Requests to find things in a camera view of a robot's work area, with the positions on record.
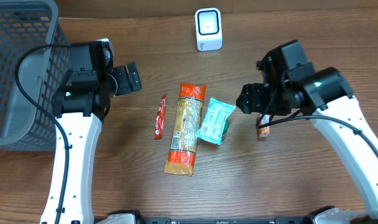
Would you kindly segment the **orange tissue pack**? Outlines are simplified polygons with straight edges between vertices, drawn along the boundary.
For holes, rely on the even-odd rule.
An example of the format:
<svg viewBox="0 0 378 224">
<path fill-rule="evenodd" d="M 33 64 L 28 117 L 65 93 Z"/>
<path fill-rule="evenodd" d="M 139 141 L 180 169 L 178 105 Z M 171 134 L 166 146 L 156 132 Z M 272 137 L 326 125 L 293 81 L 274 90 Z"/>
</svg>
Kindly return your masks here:
<svg viewBox="0 0 378 224">
<path fill-rule="evenodd" d="M 269 115 L 263 115 L 259 125 L 267 124 L 269 122 L 269 119 L 270 119 Z M 265 140 L 270 133 L 270 128 L 269 127 L 258 128 L 257 133 L 258 133 L 259 140 Z"/>
</svg>

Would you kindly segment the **spaghetti pack orange ends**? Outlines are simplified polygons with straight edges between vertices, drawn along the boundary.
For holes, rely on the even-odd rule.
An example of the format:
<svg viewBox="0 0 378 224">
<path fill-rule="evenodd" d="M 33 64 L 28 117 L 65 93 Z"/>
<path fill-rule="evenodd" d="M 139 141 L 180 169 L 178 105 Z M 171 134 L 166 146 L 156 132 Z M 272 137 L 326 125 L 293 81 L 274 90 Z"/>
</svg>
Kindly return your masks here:
<svg viewBox="0 0 378 224">
<path fill-rule="evenodd" d="M 180 85 L 172 141 L 164 167 L 166 174 L 193 175 L 205 92 L 205 85 Z"/>
</svg>

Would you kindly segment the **teal tissue pack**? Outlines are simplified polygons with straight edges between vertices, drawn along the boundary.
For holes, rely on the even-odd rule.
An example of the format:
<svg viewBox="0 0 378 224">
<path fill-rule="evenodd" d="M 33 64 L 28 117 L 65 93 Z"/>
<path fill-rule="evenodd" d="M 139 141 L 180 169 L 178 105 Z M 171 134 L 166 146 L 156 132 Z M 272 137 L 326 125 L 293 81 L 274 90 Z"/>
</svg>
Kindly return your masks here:
<svg viewBox="0 0 378 224">
<path fill-rule="evenodd" d="M 235 109 L 234 105 L 211 97 L 205 117 L 196 136 L 204 141 L 221 145 L 224 127 Z"/>
</svg>

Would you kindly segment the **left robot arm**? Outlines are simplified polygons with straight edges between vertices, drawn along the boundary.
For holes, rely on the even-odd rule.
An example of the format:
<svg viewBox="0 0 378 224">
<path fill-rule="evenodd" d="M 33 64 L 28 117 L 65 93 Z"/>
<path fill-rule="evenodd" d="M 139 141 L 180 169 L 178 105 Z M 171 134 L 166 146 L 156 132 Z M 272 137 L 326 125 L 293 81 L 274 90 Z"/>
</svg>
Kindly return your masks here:
<svg viewBox="0 0 378 224">
<path fill-rule="evenodd" d="M 52 97 L 57 120 L 52 181 L 41 223 L 93 223 L 95 150 L 111 97 L 141 90 L 135 62 L 68 71 Z"/>
</svg>

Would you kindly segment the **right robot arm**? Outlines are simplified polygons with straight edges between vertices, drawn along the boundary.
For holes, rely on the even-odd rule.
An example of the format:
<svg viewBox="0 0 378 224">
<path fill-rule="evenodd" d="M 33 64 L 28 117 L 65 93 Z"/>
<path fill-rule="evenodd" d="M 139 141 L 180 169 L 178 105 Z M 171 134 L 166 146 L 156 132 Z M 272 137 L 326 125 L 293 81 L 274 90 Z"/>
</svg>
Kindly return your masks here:
<svg viewBox="0 0 378 224">
<path fill-rule="evenodd" d="M 309 120 L 331 144 L 353 179 L 365 212 L 325 207 L 311 223 L 378 223 L 378 138 L 368 125 L 352 88 L 333 67 L 316 72 L 312 64 L 263 68 L 263 83 L 244 85 L 236 100 L 245 114 L 278 116 L 258 128 Z"/>
</svg>

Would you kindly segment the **red chocolate bar wrapper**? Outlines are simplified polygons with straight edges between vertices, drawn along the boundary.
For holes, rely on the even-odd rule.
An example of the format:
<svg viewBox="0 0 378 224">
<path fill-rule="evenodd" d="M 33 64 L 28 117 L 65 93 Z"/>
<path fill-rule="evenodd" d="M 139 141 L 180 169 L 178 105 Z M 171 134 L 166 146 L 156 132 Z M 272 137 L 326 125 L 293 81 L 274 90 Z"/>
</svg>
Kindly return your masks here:
<svg viewBox="0 0 378 224">
<path fill-rule="evenodd" d="M 159 109 L 155 119 L 155 138 L 161 139 L 164 131 L 165 122 L 165 109 L 166 109 L 166 96 L 164 95 L 160 101 Z"/>
</svg>

